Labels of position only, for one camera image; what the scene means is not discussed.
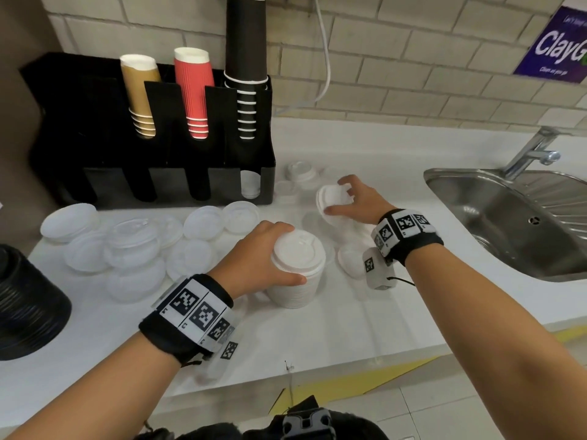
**purple sign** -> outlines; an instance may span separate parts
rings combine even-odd
[[[587,12],[562,6],[514,73],[581,83],[587,77]]]

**white cable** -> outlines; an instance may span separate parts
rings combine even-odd
[[[318,3],[318,0],[314,0],[314,3],[316,4],[316,14],[318,14],[318,22],[320,23],[320,32],[322,33],[322,47],[324,49],[324,60],[327,66],[327,81],[324,85],[324,88],[322,88],[322,92],[318,95],[318,97],[316,97],[313,100],[305,100],[288,106],[287,108],[283,108],[282,110],[278,110],[275,112],[275,116],[280,116],[285,112],[295,110],[298,108],[312,106],[314,103],[317,103],[322,97],[326,95],[328,88],[330,87],[330,77],[332,75],[332,72],[330,70],[330,54],[328,53],[327,29],[324,26],[324,20],[322,19],[322,10],[320,9],[320,3]]]

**faucet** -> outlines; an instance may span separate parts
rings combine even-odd
[[[540,161],[543,165],[552,165],[561,159],[558,151],[546,151],[548,145],[566,133],[556,128],[543,126],[534,137],[520,150],[520,152],[502,170],[501,176],[506,181],[514,181],[534,161]]]

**black wrist strap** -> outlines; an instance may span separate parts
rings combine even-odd
[[[227,306],[234,305],[230,295],[218,284],[213,278],[207,274],[197,274],[191,278],[187,278],[180,284],[174,284],[172,290],[168,290],[165,294],[173,296],[173,292],[183,288],[190,280],[196,280],[207,288],[210,292],[220,298]],[[151,341],[151,343],[159,350],[173,355],[180,364],[185,364],[198,354],[205,357],[211,356],[212,352],[199,346],[194,341],[190,340],[177,327],[173,326],[169,321],[159,314],[159,310],[153,311],[138,325],[138,329],[143,335]]]
[[[373,240],[388,265],[397,260],[405,266],[412,251],[430,244],[444,245],[423,214],[406,209],[384,214],[373,231]]]

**sink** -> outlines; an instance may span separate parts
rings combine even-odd
[[[430,189],[493,256],[543,281],[587,279],[587,183],[525,171],[430,169]]]

